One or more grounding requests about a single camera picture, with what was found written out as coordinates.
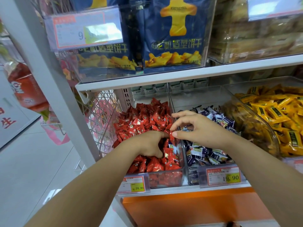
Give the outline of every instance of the hand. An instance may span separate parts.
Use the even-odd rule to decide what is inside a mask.
[[[162,131],[147,131],[143,134],[133,136],[121,144],[128,145],[135,149],[136,156],[156,156],[162,158],[163,153],[158,147],[158,143],[162,138],[169,138],[169,134]]]
[[[173,123],[170,128],[171,131],[176,130],[178,126],[189,126],[189,129],[193,129],[191,132],[174,131],[172,133],[175,138],[181,140],[188,140],[201,146],[223,150],[230,141],[237,138],[236,135],[224,129],[219,124],[193,111],[173,113],[172,117],[178,118],[178,120]]]

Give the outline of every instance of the orange shelf base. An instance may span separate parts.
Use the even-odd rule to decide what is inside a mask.
[[[251,187],[129,197],[123,205],[139,227],[273,219]]]

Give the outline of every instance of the person's left hand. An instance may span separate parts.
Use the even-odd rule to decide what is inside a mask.
[[[130,146],[137,155],[156,156],[162,158],[163,153],[158,147],[162,138],[169,138],[169,134],[162,131],[147,131],[143,134],[133,136],[121,144]]]

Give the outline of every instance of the price label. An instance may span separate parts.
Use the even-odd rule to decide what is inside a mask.
[[[118,7],[51,16],[45,27],[53,51],[123,42]]]
[[[300,173],[303,173],[303,159],[301,160],[294,160],[294,167]]]
[[[147,192],[144,176],[124,177],[117,193]]]
[[[241,182],[241,173],[236,166],[207,169],[206,172],[209,186]]]
[[[303,13],[303,0],[247,0],[249,20]]]

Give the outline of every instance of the forearm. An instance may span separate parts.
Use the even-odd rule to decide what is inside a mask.
[[[43,206],[25,227],[98,227],[138,155],[122,142]]]
[[[230,139],[225,151],[237,163],[281,227],[302,225],[301,173],[236,135]]]

